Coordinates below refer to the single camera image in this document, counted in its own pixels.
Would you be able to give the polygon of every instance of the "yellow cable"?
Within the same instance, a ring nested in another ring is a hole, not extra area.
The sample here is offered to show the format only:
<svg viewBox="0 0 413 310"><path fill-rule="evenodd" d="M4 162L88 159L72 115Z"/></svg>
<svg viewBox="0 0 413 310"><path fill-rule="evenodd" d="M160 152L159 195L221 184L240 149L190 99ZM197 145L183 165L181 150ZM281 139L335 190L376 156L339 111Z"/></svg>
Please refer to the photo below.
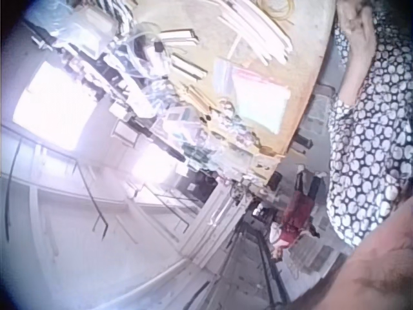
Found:
<svg viewBox="0 0 413 310"><path fill-rule="evenodd" d="M257 0L257 6L267 13L268 16L270 16L273 20L275 21L284 21L288 19L292 13L294 12L295 4L294 0L286 0L287 3L285 6L283 6L280 9L274 9L272 8L268 2L269 0Z"/></svg>

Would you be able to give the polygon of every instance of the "clear plastic bag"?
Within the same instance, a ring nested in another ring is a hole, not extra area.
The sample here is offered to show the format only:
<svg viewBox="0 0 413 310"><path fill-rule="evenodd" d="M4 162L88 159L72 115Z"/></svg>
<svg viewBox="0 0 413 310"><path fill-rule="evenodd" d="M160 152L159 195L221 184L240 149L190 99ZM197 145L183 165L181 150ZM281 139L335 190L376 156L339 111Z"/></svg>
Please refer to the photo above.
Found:
<svg viewBox="0 0 413 310"><path fill-rule="evenodd" d="M64 0L37 0L26 11L25 18L51 36L58 37L66 30L72 11Z"/></svg>

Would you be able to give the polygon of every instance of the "wooden board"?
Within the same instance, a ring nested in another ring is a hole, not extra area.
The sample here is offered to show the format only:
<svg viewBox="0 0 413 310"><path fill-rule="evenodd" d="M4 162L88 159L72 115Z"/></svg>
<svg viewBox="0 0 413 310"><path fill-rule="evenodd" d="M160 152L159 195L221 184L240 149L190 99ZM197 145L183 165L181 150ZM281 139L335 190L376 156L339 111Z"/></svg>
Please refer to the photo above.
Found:
<svg viewBox="0 0 413 310"><path fill-rule="evenodd" d="M252 124L261 144L270 147L281 157L287 153L316 83L336 10L336 2L331 0L296 0L295 5L288 21L279 22L294 47L285 66L275 59L269 66L264 66L243 40L231 58L238 65L274 78L291 90L279 134L275 135L256 123ZM199 0L140 0L134 14L138 21L155 23L161 30L194 29L199 45L180 46L173 52L208 71L208 76L196 83L175 73L171 74L170 79L176 84L192 84L210 99L216 100L217 94L212 86L214 60L216 57L227 57L237 36L217 20L221 15L219 8Z"/></svg>

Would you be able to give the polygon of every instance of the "red dress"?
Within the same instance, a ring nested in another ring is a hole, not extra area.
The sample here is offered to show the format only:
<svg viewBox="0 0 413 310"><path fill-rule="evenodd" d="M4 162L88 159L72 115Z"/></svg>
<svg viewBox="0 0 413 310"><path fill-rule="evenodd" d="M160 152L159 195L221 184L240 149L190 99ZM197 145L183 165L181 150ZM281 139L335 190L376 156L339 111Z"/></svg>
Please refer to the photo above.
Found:
<svg viewBox="0 0 413 310"><path fill-rule="evenodd" d="M281 222L283 228L279 239L289 244L294 243L300 231L307 224L314 205L315 202L313 199L300 191L295 191L288 207L284 211L284 217Z"/></svg>

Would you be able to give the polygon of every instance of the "white paper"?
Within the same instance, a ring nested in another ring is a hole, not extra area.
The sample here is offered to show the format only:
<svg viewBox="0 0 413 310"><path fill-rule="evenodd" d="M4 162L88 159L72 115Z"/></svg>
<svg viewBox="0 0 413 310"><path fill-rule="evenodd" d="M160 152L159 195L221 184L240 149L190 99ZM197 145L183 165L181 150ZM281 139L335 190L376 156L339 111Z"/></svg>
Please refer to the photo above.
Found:
<svg viewBox="0 0 413 310"><path fill-rule="evenodd" d="M239 116L255 121L278 134L290 98L289 89L241 68L233 71L232 80Z"/></svg>

